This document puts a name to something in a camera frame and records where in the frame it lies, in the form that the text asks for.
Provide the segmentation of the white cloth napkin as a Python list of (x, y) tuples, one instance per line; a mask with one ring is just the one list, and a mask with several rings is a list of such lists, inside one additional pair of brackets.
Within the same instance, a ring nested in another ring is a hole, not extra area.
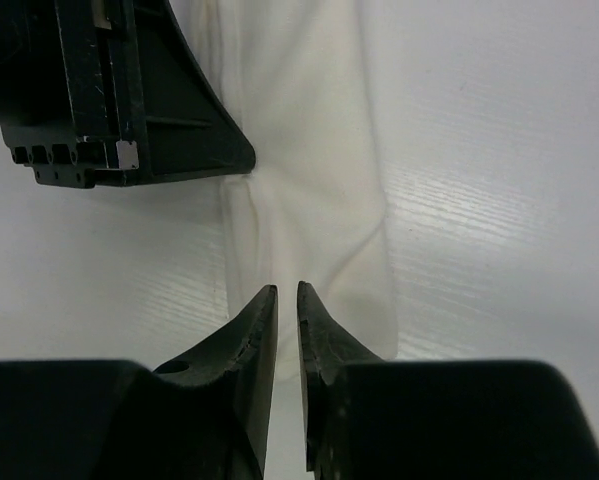
[(297, 287), (382, 357), (398, 334), (386, 196), (355, 1), (195, 1), (191, 45), (251, 142), (254, 170), (225, 178), (228, 309), (279, 291), (278, 361), (297, 359)]

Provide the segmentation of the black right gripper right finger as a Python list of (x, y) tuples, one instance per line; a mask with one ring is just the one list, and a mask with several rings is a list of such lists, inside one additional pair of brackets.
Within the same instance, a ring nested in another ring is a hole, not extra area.
[(297, 291), (306, 467), (318, 479), (599, 479), (578, 398), (532, 360), (387, 361)]

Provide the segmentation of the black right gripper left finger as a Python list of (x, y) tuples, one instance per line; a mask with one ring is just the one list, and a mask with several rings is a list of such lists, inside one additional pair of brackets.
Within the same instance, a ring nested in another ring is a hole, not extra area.
[(0, 479), (262, 478), (277, 295), (153, 370), (0, 361)]

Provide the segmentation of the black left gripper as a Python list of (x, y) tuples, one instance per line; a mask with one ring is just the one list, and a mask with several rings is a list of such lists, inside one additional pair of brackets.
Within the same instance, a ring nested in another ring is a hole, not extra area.
[(166, 1), (0, 1), (0, 130), (41, 185), (253, 170)]

